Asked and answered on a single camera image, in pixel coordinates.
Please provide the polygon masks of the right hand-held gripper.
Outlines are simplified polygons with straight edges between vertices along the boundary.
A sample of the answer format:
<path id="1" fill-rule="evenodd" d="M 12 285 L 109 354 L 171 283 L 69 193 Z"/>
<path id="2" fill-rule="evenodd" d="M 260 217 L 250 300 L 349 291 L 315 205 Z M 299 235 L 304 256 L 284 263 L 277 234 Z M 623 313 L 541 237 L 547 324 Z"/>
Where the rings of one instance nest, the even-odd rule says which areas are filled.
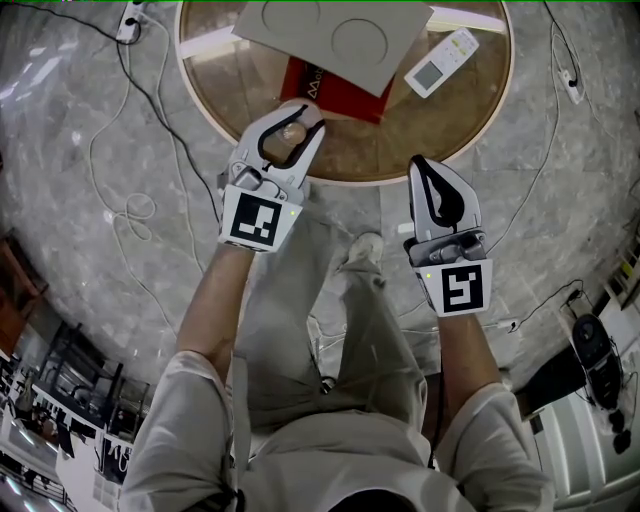
<path id="1" fill-rule="evenodd" d="M 481 213 L 474 189 L 449 166 L 422 155 L 411 157 L 408 174 L 416 239 L 404 248 L 431 308 L 441 318 L 487 310 L 493 261 L 485 233 L 475 229 Z M 434 239 L 450 233 L 457 234 Z"/>

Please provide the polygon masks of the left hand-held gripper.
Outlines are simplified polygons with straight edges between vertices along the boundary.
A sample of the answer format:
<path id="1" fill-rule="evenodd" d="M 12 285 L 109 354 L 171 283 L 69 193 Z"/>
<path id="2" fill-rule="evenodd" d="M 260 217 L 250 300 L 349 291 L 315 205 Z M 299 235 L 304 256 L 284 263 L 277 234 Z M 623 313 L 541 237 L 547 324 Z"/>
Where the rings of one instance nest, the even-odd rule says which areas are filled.
<path id="1" fill-rule="evenodd" d="M 302 184 L 326 133 L 320 118 L 307 129 L 287 159 L 278 164 L 265 151 L 265 140 L 281 128 L 307 116 L 314 106 L 294 103 L 251 123 L 231 157 L 223 190 L 219 241 L 254 252 L 279 250 L 303 211 Z"/>

